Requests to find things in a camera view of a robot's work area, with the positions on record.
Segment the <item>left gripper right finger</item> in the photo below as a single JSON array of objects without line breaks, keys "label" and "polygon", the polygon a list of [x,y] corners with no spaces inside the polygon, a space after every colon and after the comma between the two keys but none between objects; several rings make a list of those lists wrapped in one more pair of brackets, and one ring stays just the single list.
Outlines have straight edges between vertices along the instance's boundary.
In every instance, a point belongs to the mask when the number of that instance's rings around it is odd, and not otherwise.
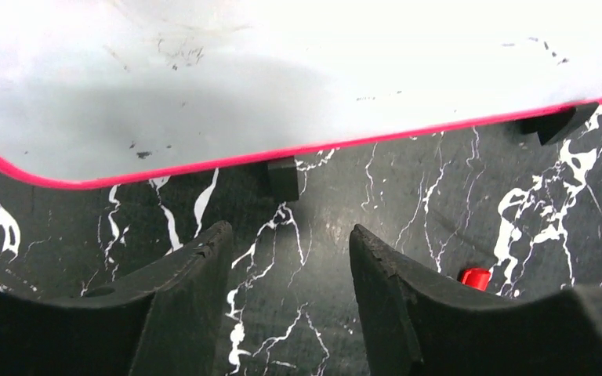
[{"label": "left gripper right finger", "polygon": [[602,286],[504,298],[439,274],[361,225],[349,252],[373,375],[602,375]]}]

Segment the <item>red marker cap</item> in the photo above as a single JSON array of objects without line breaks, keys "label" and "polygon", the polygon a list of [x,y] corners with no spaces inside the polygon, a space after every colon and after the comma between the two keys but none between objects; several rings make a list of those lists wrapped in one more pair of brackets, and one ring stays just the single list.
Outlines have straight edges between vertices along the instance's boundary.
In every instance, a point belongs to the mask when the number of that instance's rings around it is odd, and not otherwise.
[{"label": "red marker cap", "polygon": [[488,269],[472,267],[462,271],[459,282],[479,291],[486,291],[491,279]]}]

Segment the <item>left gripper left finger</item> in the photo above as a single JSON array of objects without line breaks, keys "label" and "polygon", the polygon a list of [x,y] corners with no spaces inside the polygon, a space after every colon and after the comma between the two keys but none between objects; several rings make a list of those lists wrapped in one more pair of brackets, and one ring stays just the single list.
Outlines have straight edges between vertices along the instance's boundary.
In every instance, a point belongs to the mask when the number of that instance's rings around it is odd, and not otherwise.
[{"label": "left gripper left finger", "polygon": [[0,292],[0,375],[210,375],[232,249],[220,221],[82,297]]}]

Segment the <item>pink framed whiteboard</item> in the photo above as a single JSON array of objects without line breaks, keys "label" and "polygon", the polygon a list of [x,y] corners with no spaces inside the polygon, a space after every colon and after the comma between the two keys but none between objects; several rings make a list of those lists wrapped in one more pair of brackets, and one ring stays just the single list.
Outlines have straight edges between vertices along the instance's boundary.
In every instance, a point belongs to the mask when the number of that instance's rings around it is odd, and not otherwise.
[{"label": "pink framed whiteboard", "polygon": [[602,1],[0,1],[0,172],[87,190],[602,103]]}]

